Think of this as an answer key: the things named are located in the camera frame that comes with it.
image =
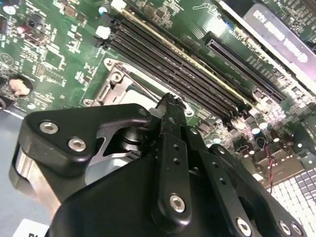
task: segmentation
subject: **chip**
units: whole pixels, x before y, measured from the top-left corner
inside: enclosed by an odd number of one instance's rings
[[[156,13],[156,15],[157,15],[158,17],[160,17],[160,18],[163,18],[164,12],[161,11],[161,10],[158,10],[157,13]]]
[[[78,40],[78,41],[80,41],[80,40],[82,39],[82,35],[79,34],[79,33],[76,33],[76,34],[75,34],[75,39]]]
[[[82,13],[78,13],[77,15],[77,20],[80,22],[80,23],[83,23],[85,21],[85,15],[83,15]]]
[[[144,13],[149,17],[152,18],[155,13],[156,13],[156,9],[154,9],[152,6],[147,5],[144,9]]]
[[[76,9],[70,5],[66,5],[64,11],[67,16],[75,17],[76,15]]]

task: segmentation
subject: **mounting hole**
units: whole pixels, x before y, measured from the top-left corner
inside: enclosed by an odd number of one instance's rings
[[[226,185],[226,181],[225,181],[225,179],[220,178],[220,179],[219,179],[219,181],[220,181],[223,185]]]
[[[173,159],[173,162],[174,162],[176,165],[180,165],[180,161],[179,161],[177,158]]]
[[[180,150],[180,148],[177,144],[173,144],[173,148],[176,149],[177,151]]]

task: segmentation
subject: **wire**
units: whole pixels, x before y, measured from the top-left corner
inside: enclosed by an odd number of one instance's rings
[[[274,163],[274,158],[271,156],[268,146],[265,148],[265,150],[266,150],[267,157],[269,158],[269,161],[270,161],[269,162],[269,168],[270,168],[270,194],[271,194],[272,193],[272,187],[273,187],[272,167],[273,167],[273,163]]]

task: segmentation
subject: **motherboard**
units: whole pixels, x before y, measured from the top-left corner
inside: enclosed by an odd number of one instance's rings
[[[3,1],[0,107],[149,110],[169,92],[206,146],[224,145],[265,182],[272,164],[316,155],[316,8],[238,2]]]

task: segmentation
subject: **capacitor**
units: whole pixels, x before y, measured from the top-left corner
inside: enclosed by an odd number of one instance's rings
[[[261,149],[264,149],[268,144],[267,138],[262,132],[259,132],[258,134],[254,135],[254,140],[257,146]]]
[[[110,13],[111,11],[111,3],[108,0],[104,0],[103,4],[99,7],[99,14]]]
[[[279,138],[279,136],[278,136],[278,134],[277,134],[277,131],[275,131],[274,129],[271,129],[270,135],[271,135],[272,140],[273,140],[274,142],[279,142],[279,141],[280,141],[280,138]]]
[[[255,154],[255,150],[253,149],[253,146],[251,143],[248,143],[248,151],[249,151],[249,155]]]
[[[248,157],[249,157],[249,150],[248,150],[248,149],[245,149],[245,150],[243,150],[243,151],[241,152],[241,154],[242,154],[242,157],[248,158]]]
[[[21,75],[12,76],[9,79],[9,87],[14,95],[24,97],[33,91],[33,85],[29,79]]]
[[[251,133],[256,135],[260,132],[260,128],[258,126],[258,124],[256,122],[253,122],[251,125],[250,125],[250,130],[251,130]]]
[[[212,135],[212,140],[213,140],[213,142],[214,143],[216,143],[216,144],[220,144],[221,143],[221,138],[220,138],[220,136],[217,134],[217,133],[214,133],[213,135]]]
[[[293,137],[292,137],[290,134],[285,133],[285,134],[283,135],[283,139],[284,139],[285,144],[286,144],[287,146],[293,146],[293,145],[294,145]]]
[[[260,129],[266,129],[268,127],[268,123],[267,123],[267,121],[265,121],[264,118],[258,118],[257,123],[258,123]]]

